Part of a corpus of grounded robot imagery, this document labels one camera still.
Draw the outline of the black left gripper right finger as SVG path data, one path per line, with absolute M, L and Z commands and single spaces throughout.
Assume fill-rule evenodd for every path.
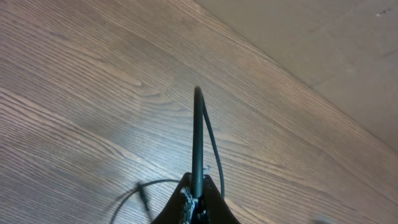
M 207 224 L 239 224 L 209 175 L 203 181 L 201 220 Z

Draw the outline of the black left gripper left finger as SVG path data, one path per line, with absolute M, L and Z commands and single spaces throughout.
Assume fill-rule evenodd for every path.
M 191 173 L 185 173 L 164 209 L 152 224 L 189 224 L 193 216 Z

